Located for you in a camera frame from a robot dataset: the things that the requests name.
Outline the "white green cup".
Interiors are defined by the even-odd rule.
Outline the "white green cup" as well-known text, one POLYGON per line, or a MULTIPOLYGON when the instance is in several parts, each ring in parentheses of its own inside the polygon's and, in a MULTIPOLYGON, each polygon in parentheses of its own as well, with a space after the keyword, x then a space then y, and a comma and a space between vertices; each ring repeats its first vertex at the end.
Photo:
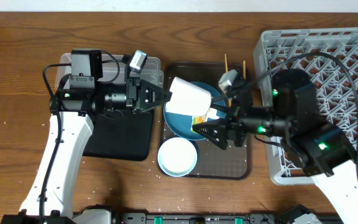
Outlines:
POLYGON ((170 101, 165 104, 167 113, 186 116, 204 116, 211 106, 212 95, 195 84, 175 77, 169 89, 170 101))

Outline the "yellow green snack wrapper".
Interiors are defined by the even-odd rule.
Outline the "yellow green snack wrapper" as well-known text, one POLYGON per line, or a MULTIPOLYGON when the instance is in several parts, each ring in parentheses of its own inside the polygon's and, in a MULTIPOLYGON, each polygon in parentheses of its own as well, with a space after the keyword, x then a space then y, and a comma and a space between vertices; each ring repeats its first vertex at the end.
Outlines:
POLYGON ((209 119, 209 116, 207 114, 204 116, 193 116, 191 119, 191 132, 195 133, 195 131, 193 130, 194 125, 207 122, 208 119, 209 119))

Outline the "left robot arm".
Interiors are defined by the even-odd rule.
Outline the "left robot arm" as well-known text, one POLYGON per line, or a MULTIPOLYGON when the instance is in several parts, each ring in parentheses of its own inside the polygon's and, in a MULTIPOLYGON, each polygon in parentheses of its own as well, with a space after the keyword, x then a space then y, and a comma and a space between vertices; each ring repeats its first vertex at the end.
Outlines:
POLYGON ((74 49, 67 64, 71 72, 62 77, 55 91, 45 86, 50 95, 50 129, 47 144, 31 190, 19 213, 4 215, 2 223, 117 223, 119 216, 102 205, 73 214, 73 194, 83 151, 94 129, 94 118, 106 111, 127 110, 132 113, 150 111, 171 98, 171 92, 140 77, 147 54, 136 50, 124 55, 124 85, 115 79, 103 80, 101 49, 74 49))

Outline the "light blue white bowl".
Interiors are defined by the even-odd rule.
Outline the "light blue white bowl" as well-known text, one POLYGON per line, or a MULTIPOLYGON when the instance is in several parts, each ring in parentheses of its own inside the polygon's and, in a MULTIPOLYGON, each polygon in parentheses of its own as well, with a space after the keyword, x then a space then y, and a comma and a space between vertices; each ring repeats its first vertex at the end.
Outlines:
POLYGON ((195 145, 184 138, 170 138, 159 148, 157 161, 163 173, 171 177, 188 175, 198 160, 195 145))

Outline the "white tissue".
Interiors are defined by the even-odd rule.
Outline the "white tissue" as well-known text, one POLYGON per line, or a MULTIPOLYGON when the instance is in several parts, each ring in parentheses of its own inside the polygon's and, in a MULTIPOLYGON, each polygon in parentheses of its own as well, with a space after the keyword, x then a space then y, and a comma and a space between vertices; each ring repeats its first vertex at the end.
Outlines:
POLYGON ((219 111, 217 109, 214 108, 210 108, 206 117, 208 120, 210 119, 220 119, 220 118, 225 118, 226 114, 222 111, 219 111))

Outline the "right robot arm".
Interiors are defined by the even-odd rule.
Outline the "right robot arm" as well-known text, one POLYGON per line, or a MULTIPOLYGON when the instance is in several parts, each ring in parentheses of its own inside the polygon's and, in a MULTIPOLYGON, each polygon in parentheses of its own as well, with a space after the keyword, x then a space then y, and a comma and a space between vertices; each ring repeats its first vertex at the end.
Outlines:
POLYGON ((247 134, 280 137, 289 160, 329 199, 343 223, 358 223, 358 155, 345 132, 319 115, 316 88, 302 70, 282 70, 272 77, 272 107, 255 107, 246 82, 228 95, 225 117, 195 124, 194 132, 221 149, 241 146, 247 134))

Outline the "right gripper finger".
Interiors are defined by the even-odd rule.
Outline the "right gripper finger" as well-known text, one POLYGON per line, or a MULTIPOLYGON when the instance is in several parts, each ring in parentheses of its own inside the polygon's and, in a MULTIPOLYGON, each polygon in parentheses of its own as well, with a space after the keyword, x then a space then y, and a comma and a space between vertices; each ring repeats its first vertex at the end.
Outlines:
POLYGON ((210 108, 216 109, 223 113, 232 113, 233 108, 231 106, 231 99, 226 95, 219 95, 212 99, 210 108))
POLYGON ((205 137, 214 145, 222 150, 226 150, 227 142, 227 127, 225 119, 215 119, 204 123, 194 124, 192 126, 194 132, 205 137))

